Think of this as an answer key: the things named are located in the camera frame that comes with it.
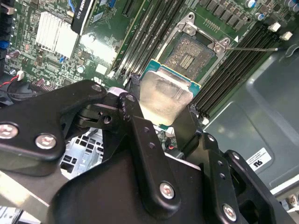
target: screw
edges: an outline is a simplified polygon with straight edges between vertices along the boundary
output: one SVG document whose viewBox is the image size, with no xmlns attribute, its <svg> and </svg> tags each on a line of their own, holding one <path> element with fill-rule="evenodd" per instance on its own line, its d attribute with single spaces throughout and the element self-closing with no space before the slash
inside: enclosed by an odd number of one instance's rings
<svg viewBox="0 0 299 224">
<path fill-rule="evenodd" d="M 160 192 L 167 199 L 174 197 L 174 190 L 168 183 L 163 182 L 160 184 Z"/>
<path fill-rule="evenodd" d="M 56 140 L 52 135 L 41 134 L 36 138 L 36 145 L 41 149 L 52 149 L 56 145 Z"/>
<path fill-rule="evenodd" d="M 133 97 L 132 95 L 130 95 L 130 94 L 126 95 L 126 98 L 127 98 L 128 100 L 132 101 L 132 102 L 135 101 L 134 97 Z"/>
<path fill-rule="evenodd" d="M 237 215 L 235 214 L 235 211 L 233 210 L 232 207 L 230 207 L 228 204 L 224 204 L 222 208 L 223 208 L 223 211 L 224 211 L 226 217 L 229 220 L 231 220 L 233 222 L 235 222 L 237 220 Z"/>
<path fill-rule="evenodd" d="M 213 138 L 213 136 L 211 136 L 210 134 L 208 134 L 207 137 L 209 138 L 209 140 L 215 141 L 215 139 Z"/>
<path fill-rule="evenodd" d="M 92 88 L 98 92 L 101 92 L 102 91 L 102 88 L 100 85 L 93 85 Z"/>
<path fill-rule="evenodd" d="M 216 47 L 216 52 L 220 52 L 221 51 L 221 48 L 220 47 Z"/>
<path fill-rule="evenodd" d="M 235 152 L 233 152 L 233 156 L 234 156 L 237 160 L 240 159 L 239 155 L 238 155 L 237 153 L 235 153 Z"/>
<path fill-rule="evenodd" d="M 16 126 L 11 124 L 1 124 L 0 125 L 0 139 L 12 139 L 19 133 Z"/>
</svg>

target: white label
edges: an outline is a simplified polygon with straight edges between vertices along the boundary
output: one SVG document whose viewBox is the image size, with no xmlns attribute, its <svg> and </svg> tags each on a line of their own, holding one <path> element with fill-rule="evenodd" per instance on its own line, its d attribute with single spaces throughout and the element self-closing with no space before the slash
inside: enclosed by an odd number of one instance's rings
<svg viewBox="0 0 299 224">
<path fill-rule="evenodd" d="M 269 155 L 269 153 L 265 148 L 262 148 L 253 156 L 251 156 L 249 159 L 247 159 L 246 162 L 250 165 L 253 171 L 256 171 L 257 169 L 265 165 L 270 160 L 271 160 L 271 156 Z"/>
<path fill-rule="evenodd" d="M 95 71 L 102 74 L 102 75 L 104 75 L 107 71 L 107 68 L 105 66 L 101 65 L 101 64 L 98 64 Z"/>
<path fill-rule="evenodd" d="M 101 0 L 101 2 L 100 2 L 100 5 L 99 5 L 99 6 L 105 5 L 106 3 L 107 3 L 107 0 Z"/>
<path fill-rule="evenodd" d="M 93 18 L 93 22 L 92 23 L 94 23 L 94 22 L 98 21 L 99 19 L 101 19 L 102 16 L 103 16 L 103 13 L 104 12 L 101 12 L 101 13 L 95 15 L 94 18 Z"/>
</svg>

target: red wire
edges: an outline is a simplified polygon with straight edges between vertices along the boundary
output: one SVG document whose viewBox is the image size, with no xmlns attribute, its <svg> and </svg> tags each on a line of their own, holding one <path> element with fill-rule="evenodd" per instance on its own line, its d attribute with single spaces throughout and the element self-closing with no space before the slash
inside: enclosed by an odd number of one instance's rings
<svg viewBox="0 0 299 224">
<path fill-rule="evenodd" d="M 15 76 L 15 77 L 13 77 L 9 82 L 4 82 L 4 83 L 0 84 L 0 87 L 12 83 L 12 82 L 13 82 L 16 78 L 18 78 L 18 77 L 19 77 L 19 76 L 17 75 L 17 76 Z"/>
</svg>

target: motherboard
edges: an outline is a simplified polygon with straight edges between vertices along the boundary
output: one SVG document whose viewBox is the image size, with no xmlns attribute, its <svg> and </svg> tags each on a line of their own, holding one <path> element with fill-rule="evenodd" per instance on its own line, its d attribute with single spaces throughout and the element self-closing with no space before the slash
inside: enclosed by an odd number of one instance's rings
<svg viewBox="0 0 299 224">
<path fill-rule="evenodd" d="M 9 42 L 4 71 L 13 76 L 21 70 L 24 80 L 44 91 L 83 79 L 125 88 L 155 60 L 204 94 L 225 62 L 225 68 L 246 67 L 243 74 L 266 59 L 253 60 L 253 51 L 233 57 L 236 51 L 229 49 L 279 46 L 291 38 L 299 11 L 293 0 L 6 1 L 13 10 L 5 15 L 11 29 L 1 36 Z M 199 98 L 193 103 L 202 106 Z"/>
</svg>

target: cable connector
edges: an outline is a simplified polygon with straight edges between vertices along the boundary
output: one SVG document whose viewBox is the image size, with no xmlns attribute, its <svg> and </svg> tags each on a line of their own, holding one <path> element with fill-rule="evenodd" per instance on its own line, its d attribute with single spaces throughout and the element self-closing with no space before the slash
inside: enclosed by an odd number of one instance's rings
<svg viewBox="0 0 299 224">
<path fill-rule="evenodd" d="M 21 81 L 25 77 L 25 72 L 20 70 L 17 72 L 17 76 L 18 76 L 17 81 Z"/>
</svg>

